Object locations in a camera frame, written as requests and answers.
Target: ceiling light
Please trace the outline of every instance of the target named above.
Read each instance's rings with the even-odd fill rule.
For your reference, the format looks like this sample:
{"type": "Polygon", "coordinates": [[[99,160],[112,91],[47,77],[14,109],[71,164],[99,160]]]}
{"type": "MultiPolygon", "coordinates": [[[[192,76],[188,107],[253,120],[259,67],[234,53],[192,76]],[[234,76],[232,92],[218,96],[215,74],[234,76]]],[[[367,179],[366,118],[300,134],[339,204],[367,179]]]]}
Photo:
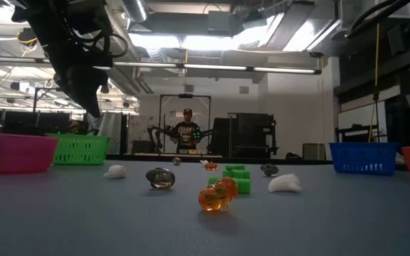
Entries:
{"type": "MultiPolygon", "coordinates": [[[[25,111],[33,111],[32,107],[5,107],[0,106],[0,110],[25,110],[25,111]]],[[[41,112],[52,112],[52,111],[61,111],[61,112],[72,112],[76,114],[83,114],[85,110],[77,110],[72,108],[59,108],[59,107],[37,107],[36,110],[41,112]]]]}
{"type": "Polygon", "coordinates": [[[58,97],[58,96],[54,95],[51,92],[47,92],[46,95],[49,96],[49,97],[52,97],[53,99],[58,97]]]}
{"type": "Polygon", "coordinates": [[[63,106],[68,106],[69,105],[69,101],[67,101],[67,100],[57,99],[57,100],[54,100],[54,102],[58,103],[60,105],[63,105],[63,106]]]}
{"type": "Polygon", "coordinates": [[[217,36],[187,36],[182,47],[188,50],[228,50],[231,48],[232,38],[217,36]]]}
{"type": "Polygon", "coordinates": [[[253,28],[247,28],[238,35],[232,38],[232,48],[238,48],[239,46],[249,45],[259,42],[267,32],[268,26],[259,26],[253,28]]]}
{"type": "Polygon", "coordinates": [[[335,31],[335,29],[341,25],[341,20],[335,21],[322,35],[320,35],[314,42],[310,44],[306,48],[306,50],[312,50],[314,47],[316,47],[320,42],[322,42],[331,32],[335,31]]]}
{"type": "Polygon", "coordinates": [[[130,33],[134,46],[143,48],[178,48],[180,47],[179,40],[176,36],[159,36],[159,35],[140,35],[130,33]]]}
{"type": "Polygon", "coordinates": [[[267,72],[267,73],[290,73],[290,74],[309,74],[319,75],[320,70],[313,69],[297,69],[297,68],[277,68],[277,67],[246,67],[234,65],[206,65],[206,64],[190,64],[190,63],[115,63],[116,66],[130,66],[143,68],[191,68],[191,69],[209,69],[209,70],[232,70],[232,71],[249,71],[249,72],[267,72]]]}
{"type": "Polygon", "coordinates": [[[269,72],[269,73],[306,74],[306,75],[317,74],[316,70],[296,69],[296,68],[254,68],[254,71],[256,71],[256,72],[269,72]]]}
{"type": "Polygon", "coordinates": [[[283,51],[302,51],[314,40],[314,26],[306,21],[293,35],[283,51]]]}
{"type": "Polygon", "coordinates": [[[258,47],[263,47],[263,46],[266,46],[268,44],[269,40],[273,37],[273,34],[275,33],[276,29],[279,27],[279,24],[281,23],[283,18],[284,18],[284,14],[278,14],[273,19],[272,22],[268,22],[268,24],[270,24],[270,26],[268,27],[267,32],[262,37],[262,39],[259,40],[258,47]]]}
{"type": "Polygon", "coordinates": [[[306,50],[310,48],[311,44],[319,39],[319,37],[322,37],[324,33],[331,33],[338,25],[339,24],[329,19],[309,18],[297,32],[295,32],[283,51],[306,50]]]}
{"type": "Polygon", "coordinates": [[[240,70],[246,71],[246,67],[243,66],[229,66],[229,65],[203,65],[203,64],[184,64],[185,68],[201,68],[210,70],[240,70]]]}
{"type": "Polygon", "coordinates": [[[175,63],[139,63],[139,62],[115,62],[115,65],[139,68],[176,68],[175,63]]]}

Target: fluorescent light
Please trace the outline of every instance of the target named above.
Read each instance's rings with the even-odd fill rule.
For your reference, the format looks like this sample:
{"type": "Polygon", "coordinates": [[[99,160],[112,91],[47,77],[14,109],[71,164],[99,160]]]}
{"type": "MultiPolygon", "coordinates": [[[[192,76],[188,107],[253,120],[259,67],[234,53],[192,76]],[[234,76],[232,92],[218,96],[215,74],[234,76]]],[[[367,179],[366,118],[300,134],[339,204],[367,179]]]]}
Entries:
{"type": "Polygon", "coordinates": [[[9,62],[9,63],[50,63],[50,60],[47,59],[47,58],[0,57],[0,62],[9,62]]]}
{"type": "Polygon", "coordinates": [[[262,37],[262,39],[259,40],[259,45],[258,47],[266,46],[269,42],[269,40],[272,38],[273,34],[275,33],[276,29],[279,27],[279,24],[284,18],[284,14],[278,14],[273,22],[271,22],[270,27],[267,29],[267,32],[265,35],[262,37]]]}
{"type": "Polygon", "coordinates": [[[140,35],[130,33],[134,46],[143,48],[178,48],[180,43],[176,36],[140,35]]]}
{"type": "Polygon", "coordinates": [[[185,68],[197,68],[197,69],[212,69],[212,70],[240,70],[245,71],[246,67],[243,66],[228,66],[228,65],[203,65],[203,64],[184,64],[185,68]]]}
{"type": "MultiPolygon", "coordinates": [[[[7,106],[0,106],[0,110],[24,110],[24,111],[33,111],[32,107],[7,107],[7,106]]],[[[59,108],[59,107],[37,107],[36,111],[45,111],[45,112],[51,112],[51,111],[61,111],[61,112],[72,112],[72,113],[78,113],[78,114],[83,114],[85,113],[85,110],[77,110],[73,108],[59,108]]]]}
{"type": "Polygon", "coordinates": [[[269,73],[309,74],[309,75],[316,73],[316,70],[295,69],[295,68],[254,68],[254,71],[269,72],[269,73]]]}
{"type": "Polygon", "coordinates": [[[52,98],[57,98],[58,97],[58,96],[54,95],[51,92],[47,92],[46,95],[49,96],[49,97],[52,97],[52,98]]]}
{"type": "Polygon", "coordinates": [[[322,42],[331,32],[335,31],[335,29],[341,25],[341,20],[335,21],[322,35],[320,35],[314,42],[310,44],[306,48],[306,50],[312,50],[314,47],[316,47],[320,42],[322,42]]]}
{"type": "Polygon", "coordinates": [[[69,105],[69,101],[67,100],[56,99],[54,100],[54,102],[61,104],[61,105],[65,105],[65,106],[69,105]]]}
{"type": "Polygon", "coordinates": [[[251,71],[251,72],[267,72],[267,73],[291,73],[291,74],[310,74],[318,75],[316,70],[298,69],[298,68],[277,68],[277,67],[246,67],[234,65],[204,65],[204,64],[190,64],[179,63],[121,63],[121,65],[131,67],[148,67],[148,68],[191,68],[191,69],[209,69],[209,70],[232,70],[232,71],[251,71]]]}
{"type": "Polygon", "coordinates": [[[115,65],[139,68],[176,68],[175,63],[115,62],[115,65]]]}
{"type": "Polygon", "coordinates": [[[182,47],[188,50],[228,50],[231,48],[232,38],[217,36],[187,36],[182,47]]]}

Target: white object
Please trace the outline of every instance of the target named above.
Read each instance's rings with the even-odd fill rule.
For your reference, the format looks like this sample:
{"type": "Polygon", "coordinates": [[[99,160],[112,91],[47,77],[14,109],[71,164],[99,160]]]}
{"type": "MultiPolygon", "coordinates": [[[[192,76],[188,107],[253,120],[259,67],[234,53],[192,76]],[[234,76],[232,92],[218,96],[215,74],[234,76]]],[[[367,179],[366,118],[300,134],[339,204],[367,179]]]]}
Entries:
{"type": "Polygon", "coordinates": [[[302,187],[300,187],[300,180],[295,174],[282,175],[274,178],[268,184],[268,191],[292,191],[300,192],[302,187]]]}
{"type": "Polygon", "coordinates": [[[126,168],[124,166],[114,165],[104,174],[105,178],[126,178],[126,168]]]}

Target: black t-shirt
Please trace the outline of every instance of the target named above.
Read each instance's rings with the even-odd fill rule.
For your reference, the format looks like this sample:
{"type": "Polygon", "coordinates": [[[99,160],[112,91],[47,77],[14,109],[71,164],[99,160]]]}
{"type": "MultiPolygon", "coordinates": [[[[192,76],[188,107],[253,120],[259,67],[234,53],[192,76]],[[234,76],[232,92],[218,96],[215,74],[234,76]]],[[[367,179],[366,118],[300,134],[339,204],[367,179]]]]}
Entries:
{"type": "Polygon", "coordinates": [[[196,149],[192,134],[194,133],[194,130],[198,128],[199,125],[193,122],[178,123],[174,128],[174,132],[179,134],[177,149],[196,149]]]}

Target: metal frame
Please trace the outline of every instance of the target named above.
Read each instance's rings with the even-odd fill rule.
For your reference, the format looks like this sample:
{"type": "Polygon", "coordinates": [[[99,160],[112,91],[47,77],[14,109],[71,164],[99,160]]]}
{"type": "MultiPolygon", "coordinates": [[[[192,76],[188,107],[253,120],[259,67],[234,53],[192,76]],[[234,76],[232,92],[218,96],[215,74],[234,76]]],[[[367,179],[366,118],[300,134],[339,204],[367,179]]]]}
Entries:
{"type": "Polygon", "coordinates": [[[63,90],[59,87],[57,88],[44,88],[44,87],[36,87],[34,88],[34,100],[33,100],[33,112],[36,112],[36,108],[37,108],[37,102],[39,100],[42,99],[43,96],[45,96],[47,94],[47,92],[50,92],[51,90],[55,90],[57,92],[62,92],[63,90]],[[41,94],[40,97],[38,97],[38,93],[40,90],[44,90],[45,92],[43,94],[41,94]]]}
{"type": "MultiPolygon", "coordinates": [[[[210,124],[211,124],[211,96],[207,96],[207,95],[188,95],[189,97],[181,97],[181,94],[178,95],[165,95],[165,94],[161,94],[159,96],[159,125],[158,127],[161,127],[161,112],[162,112],[162,98],[163,97],[178,97],[179,99],[192,99],[195,97],[202,97],[202,98],[207,98],[210,102],[210,105],[208,107],[208,129],[210,129],[210,124]]],[[[208,145],[210,145],[210,136],[208,136],[208,145]]]]}

